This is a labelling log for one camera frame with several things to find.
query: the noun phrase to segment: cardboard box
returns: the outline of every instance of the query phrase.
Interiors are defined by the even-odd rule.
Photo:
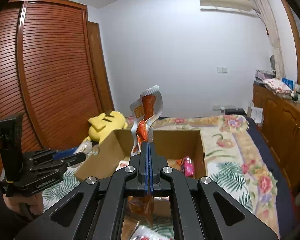
[[[198,130],[154,130],[157,155],[164,156],[168,165],[176,168],[175,160],[190,156],[194,162],[195,178],[206,175],[204,148]],[[91,155],[76,171],[75,176],[83,181],[90,176],[103,179],[111,176],[120,160],[130,158],[133,139],[130,130],[114,130],[99,145],[98,155]]]

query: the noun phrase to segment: orange snack wrapper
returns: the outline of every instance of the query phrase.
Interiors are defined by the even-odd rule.
[[[141,143],[153,142],[153,130],[151,125],[162,113],[162,96],[159,86],[154,86],[142,92],[140,98],[130,105],[134,118],[131,129],[133,148],[131,156],[139,154]]]

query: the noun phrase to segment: pikachu plush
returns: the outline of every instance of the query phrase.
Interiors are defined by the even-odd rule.
[[[89,120],[89,136],[85,140],[101,143],[111,131],[115,129],[127,128],[128,124],[125,117],[120,112],[108,111]]]

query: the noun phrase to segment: black gripper frame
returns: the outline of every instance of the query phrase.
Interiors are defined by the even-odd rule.
[[[112,177],[87,178],[15,239],[120,240],[127,196],[145,194],[147,144],[143,142],[141,154],[130,158],[133,172],[121,168]],[[175,240],[278,239],[271,228],[213,180],[206,179],[209,183],[204,184],[174,168],[165,173],[167,160],[156,155],[153,143],[150,152],[153,196],[170,198]]]

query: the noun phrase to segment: light switch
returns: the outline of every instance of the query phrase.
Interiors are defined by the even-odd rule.
[[[217,67],[218,73],[228,73],[227,67]]]

